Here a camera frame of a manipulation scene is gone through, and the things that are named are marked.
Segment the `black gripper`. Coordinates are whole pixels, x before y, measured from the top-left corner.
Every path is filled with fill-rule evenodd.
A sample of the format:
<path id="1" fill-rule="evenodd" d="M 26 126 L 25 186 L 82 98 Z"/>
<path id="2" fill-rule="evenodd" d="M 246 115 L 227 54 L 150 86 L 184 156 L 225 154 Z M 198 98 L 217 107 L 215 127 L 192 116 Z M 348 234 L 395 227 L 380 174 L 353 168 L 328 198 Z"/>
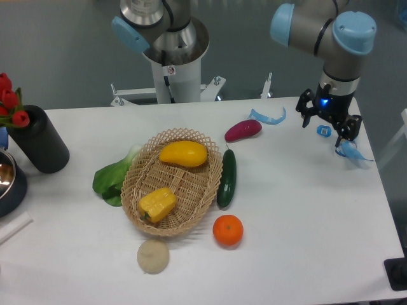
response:
<path id="1" fill-rule="evenodd" d="M 348 111 L 355 90 L 341 92 L 340 89 L 344 87 L 336 90 L 332 83 L 320 83 L 315 95 L 311 89 L 306 89 L 296 105 L 296 111 L 303 119 L 303 128 L 308 126 L 312 116 L 318 116 L 333 125 L 338 134 L 336 148 L 342 140 L 354 141 L 362 125 L 362 116 L 349 114 Z"/>

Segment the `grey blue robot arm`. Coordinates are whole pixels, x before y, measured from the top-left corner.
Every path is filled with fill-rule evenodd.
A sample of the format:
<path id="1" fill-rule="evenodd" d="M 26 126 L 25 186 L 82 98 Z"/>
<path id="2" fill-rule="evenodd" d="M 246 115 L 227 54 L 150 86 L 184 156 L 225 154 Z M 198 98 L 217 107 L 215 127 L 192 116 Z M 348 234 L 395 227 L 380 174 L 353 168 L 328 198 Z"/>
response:
<path id="1" fill-rule="evenodd" d="M 296 110 L 303 124 L 318 116 L 332 125 L 339 141 L 352 141 L 362 118 L 348 109 L 364 59 L 373 49 L 376 23 L 369 15 L 345 7 L 345 1 L 281 4 L 272 18 L 270 36 L 324 61 L 317 90 L 299 97 Z M 201 87 L 201 59 L 209 48 L 209 33 L 191 15 L 189 1 L 122 1 L 111 27 L 124 45 L 149 60 L 159 103 L 215 99 Z"/>

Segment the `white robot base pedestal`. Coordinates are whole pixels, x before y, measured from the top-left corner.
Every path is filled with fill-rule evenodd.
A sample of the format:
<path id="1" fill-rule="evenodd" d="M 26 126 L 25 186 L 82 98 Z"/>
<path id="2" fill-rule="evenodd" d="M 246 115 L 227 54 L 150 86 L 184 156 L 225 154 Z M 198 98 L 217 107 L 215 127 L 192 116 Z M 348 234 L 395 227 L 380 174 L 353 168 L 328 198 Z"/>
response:
<path id="1" fill-rule="evenodd" d="M 161 35 L 146 54 L 159 104 L 200 101 L 201 60 L 209 47 L 207 29 Z"/>

